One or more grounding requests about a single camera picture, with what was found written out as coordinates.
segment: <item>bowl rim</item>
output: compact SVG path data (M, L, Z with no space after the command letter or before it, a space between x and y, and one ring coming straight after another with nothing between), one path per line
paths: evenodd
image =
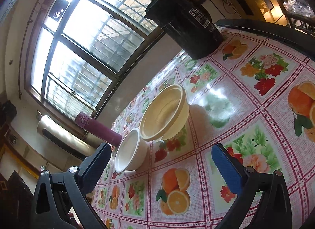
M152 104L154 104L154 102L157 100L157 97L160 96L163 92L166 92L166 91L169 91L171 89L177 89L181 92L181 98L180 98L180 101L179 101L179 104L175 110L175 113L173 114L172 118L169 120L169 122L163 127L161 128L156 134L154 135L151 135L151 136L147 136L146 134L144 134L143 132L143 125L145 123L145 119L146 117L148 116L148 113L150 111L150 107L152 108ZM182 108L184 107L184 104L186 102L186 92L185 92L185 89L179 85L179 84L173 84L173 85L170 85L168 87L166 87L164 90L162 90L153 100L152 102L149 104L148 108L146 109L146 111L144 112L143 114L143 117L141 119L141 122L140 122L140 125L139 125L139 128L140 128L140 135L141 135L141 138L144 140L144 141L153 141L153 140L157 140L157 139L160 139L161 137L164 136L164 134L169 130L169 125L172 125L178 118L179 114L181 113L182 111Z
M134 152L133 152L133 154L132 154L132 156L131 156L131 158L130 158L130 161L127 163L127 165L126 165L122 170L117 170L117 169L116 169L116 168L117 168L116 164L118 164L118 157L119 157L119 155L120 155L119 151L121 151L121 150L122 150L121 147L126 144L126 143L124 143L124 140L126 139L126 137L129 136L130 134L134 134L134 132L137 132L137 134L138 134L138 139L137 139L137 145L136 145L136 147L135 147L135 149L134 149ZM138 150L138 148L139 148L140 138L141 138L141 137L140 137L140 130L139 130L139 128L133 128L132 130L130 130L130 131L128 132L127 135L125 135L125 137L124 137L123 140L121 141L121 143L120 143L120 145L119 145L119 147L118 147L117 153L116 153L115 163L114 163L114 168L115 168L115 170L116 170L117 173L122 173L122 172L125 171L126 168L132 163L132 161L133 161L133 159L134 159L134 157L135 157L135 154L136 154L136 152L137 152L137 150Z

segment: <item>yellow flower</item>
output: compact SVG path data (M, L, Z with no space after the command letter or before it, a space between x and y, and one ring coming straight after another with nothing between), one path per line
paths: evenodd
M242 76L247 75L248 77L254 77L260 70L252 67L250 63L247 63L245 66L241 68Z
M106 226L107 226L107 228L111 228L111 219L106 219Z

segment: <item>yellow bowl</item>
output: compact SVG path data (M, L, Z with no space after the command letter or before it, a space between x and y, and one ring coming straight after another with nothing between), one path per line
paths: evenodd
M189 115L186 92L180 85L165 88L151 102L140 122L140 135L145 141L166 140L175 136Z

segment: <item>window frame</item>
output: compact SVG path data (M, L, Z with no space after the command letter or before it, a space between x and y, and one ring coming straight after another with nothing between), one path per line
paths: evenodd
M25 41L25 38L27 36L27 32L31 32L29 35L30 39L29 39L27 52L26 52L26 66L25 66L25 71L24 71L24 89L27 91L28 94L32 96L32 98L38 104L40 104L54 118L56 118L59 122L67 126L70 129L71 133L73 133L75 136L79 137L80 139L84 139L87 132L81 129L79 126L77 126L72 119L70 119L67 115L61 112L58 108L54 107L53 104L51 104L45 99L47 76L49 74L51 61L52 61L57 43L59 41L63 43L75 54L77 54L79 57L81 57L83 60L85 60L90 65L92 65L95 69L97 69L99 72L101 72L102 74L104 74L106 77L108 77L111 80L110 85L108 86L105 93L103 94L100 101L98 102L97 106L95 107L96 111L94 111L91 115L93 118L97 119L99 114L102 112L102 109L105 107L105 105L107 104L111 96L114 94L115 90L118 88L120 83L125 79L127 74L133 69L133 67L141 60L141 58L153 47L153 45L165 33L160 27L157 27L149 35L146 35L137 26L133 25L130 21L125 19L120 13L116 13L115 11L112 11L105 5L102 5L101 3L95 0L89 0L93 4L96 4L100 8L105 10L115 19L127 25L133 31L138 33L142 38L144 38L144 41L131 54L131 56L127 59L127 61L121 67L121 69L118 72L117 71L115 72L113 68L103 63L100 59L98 59L96 56L91 54L90 51L88 51L82 45L78 44L75 40L73 40L72 38L68 37L67 35L63 33L63 30L70 16L72 15L72 12L76 8L77 4L79 3L79 1L80 0L72 0L72 2L69 4L67 9L65 10L62 19L60 20L57 30L53 32L44 24L44 22L55 0L44 0L41 3L39 3L39 0L37 0L37 3L35 4L32 14L30 16L30 20L27 24L25 35L24 35L24 41L23 41L23 45L26 44L25 42L27 41ZM48 56L47 56L47 60L45 64L41 93L38 93L31 85L31 73L32 73L31 71L32 71L36 45L37 45L39 34L42 28L48 30L53 35L53 40L49 48L49 52L48 52Z

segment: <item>blue gripper pad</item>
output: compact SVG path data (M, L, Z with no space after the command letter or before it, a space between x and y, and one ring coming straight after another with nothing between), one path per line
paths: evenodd
M237 169L218 145L212 147L211 156L230 191L240 195L243 190L243 181Z
M110 159L111 147L102 143L94 154L86 157L81 163L79 175L82 177L80 190L83 196L93 191Z

